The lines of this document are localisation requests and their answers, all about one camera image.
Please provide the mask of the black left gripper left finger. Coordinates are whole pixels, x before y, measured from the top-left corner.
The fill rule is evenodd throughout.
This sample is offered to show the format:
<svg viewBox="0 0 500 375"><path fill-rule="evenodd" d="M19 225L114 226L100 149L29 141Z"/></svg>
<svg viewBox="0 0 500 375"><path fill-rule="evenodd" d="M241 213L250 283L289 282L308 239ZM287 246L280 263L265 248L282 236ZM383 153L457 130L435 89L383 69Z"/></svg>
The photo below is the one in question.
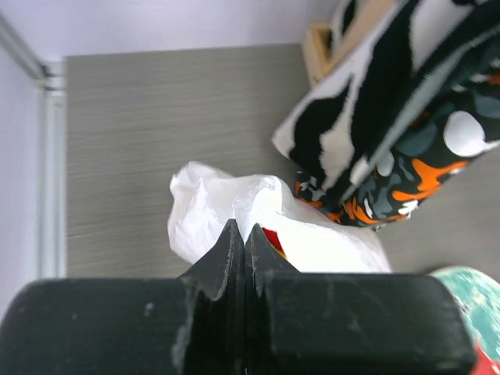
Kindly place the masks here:
<svg viewBox="0 0 500 375"><path fill-rule="evenodd" d="M244 244L229 220L176 278L29 283L1 323L4 374L240 374Z"/></svg>

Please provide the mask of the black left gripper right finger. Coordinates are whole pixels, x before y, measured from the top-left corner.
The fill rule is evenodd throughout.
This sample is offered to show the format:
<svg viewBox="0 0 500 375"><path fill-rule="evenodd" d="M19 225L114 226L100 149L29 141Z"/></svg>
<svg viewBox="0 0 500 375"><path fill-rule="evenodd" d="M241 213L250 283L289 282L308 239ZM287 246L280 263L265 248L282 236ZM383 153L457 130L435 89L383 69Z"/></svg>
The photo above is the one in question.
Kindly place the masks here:
<svg viewBox="0 0 500 375"><path fill-rule="evenodd" d="M254 226L249 374L469 374L477 356L451 293L406 273L302 273Z"/></svg>

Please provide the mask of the translucent white plastic bag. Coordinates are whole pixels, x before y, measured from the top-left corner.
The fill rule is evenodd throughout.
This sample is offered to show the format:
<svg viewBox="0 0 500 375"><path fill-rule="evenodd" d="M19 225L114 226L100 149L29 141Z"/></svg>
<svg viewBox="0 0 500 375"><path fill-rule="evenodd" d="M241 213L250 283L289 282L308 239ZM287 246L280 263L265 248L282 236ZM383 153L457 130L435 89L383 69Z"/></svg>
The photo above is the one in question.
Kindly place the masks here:
<svg viewBox="0 0 500 375"><path fill-rule="evenodd" d="M170 191L170 247L189 263L200 260L214 246L226 222L234 219L243 240L249 239L256 224L276 234L286 260L302 272L391 272L372 230L334 223L294 198L279 177L234 177L189 162L173 175Z"/></svg>

